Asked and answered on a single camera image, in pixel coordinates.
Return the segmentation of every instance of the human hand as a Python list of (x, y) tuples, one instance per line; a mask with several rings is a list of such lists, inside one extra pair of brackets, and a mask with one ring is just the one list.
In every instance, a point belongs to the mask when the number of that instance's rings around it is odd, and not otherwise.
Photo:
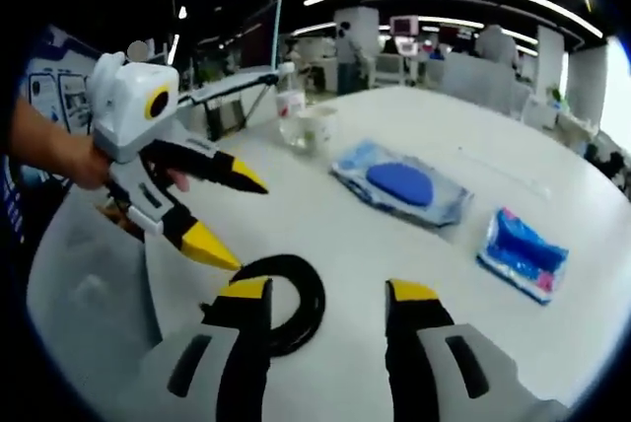
[(69, 135), (58, 147), (66, 175), (72, 181), (88, 190), (105, 185), (110, 159), (95, 146), (92, 136)]
[(180, 171), (173, 169), (167, 169), (167, 175), (175, 182), (175, 186), (182, 192), (188, 192), (190, 186), (188, 184), (188, 177)]

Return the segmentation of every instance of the yellow lens ring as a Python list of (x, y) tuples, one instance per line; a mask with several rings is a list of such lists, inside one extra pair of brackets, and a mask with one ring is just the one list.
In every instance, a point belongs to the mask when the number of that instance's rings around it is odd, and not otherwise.
[(169, 104), (169, 86), (163, 85), (151, 94), (145, 104), (145, 118), (153, 119), (162, 113)]

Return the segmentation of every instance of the computer monitor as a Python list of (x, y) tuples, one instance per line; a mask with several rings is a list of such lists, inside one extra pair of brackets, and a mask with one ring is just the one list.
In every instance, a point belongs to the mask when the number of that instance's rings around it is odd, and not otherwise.
[(394, 16), (390, 18), (392, 35), (418, 35), (418, 16)]
[(278, 27), (281, 0), (277, 0), (250, 16), (240, 29), (224, 42), (236, 51), (240, 70), (278, 65)]

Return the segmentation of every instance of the black cable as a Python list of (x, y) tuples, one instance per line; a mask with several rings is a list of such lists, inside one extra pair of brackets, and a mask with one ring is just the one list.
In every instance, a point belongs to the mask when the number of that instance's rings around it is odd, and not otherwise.
[(232, 282), (260, 276), (280, 276), (291, 282), (300, 296), (296, 312), (280, 326), (272, 328), (270, 355), (294, 353), (316, 334), (322, 322), (326, 297), (316, 270), (301, 257), (278, 254), (264, 257), (242, 268)]

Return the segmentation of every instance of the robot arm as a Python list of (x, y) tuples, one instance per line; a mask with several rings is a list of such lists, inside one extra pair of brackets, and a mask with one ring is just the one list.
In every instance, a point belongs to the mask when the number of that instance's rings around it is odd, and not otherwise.
[(88, 81), (95, 114), (95, 144), (111, 158), (108, 185), (129, 202), (129, 218), (143, 230), (163, 234), (196, 261), (238, 270), (237, 258), (155, 181), (156, 170), (178, 169), (241, 191), (267, 193), (262, 181), (238, 159), (187, 131), (176, 119), (177, 71), (104, 54)]

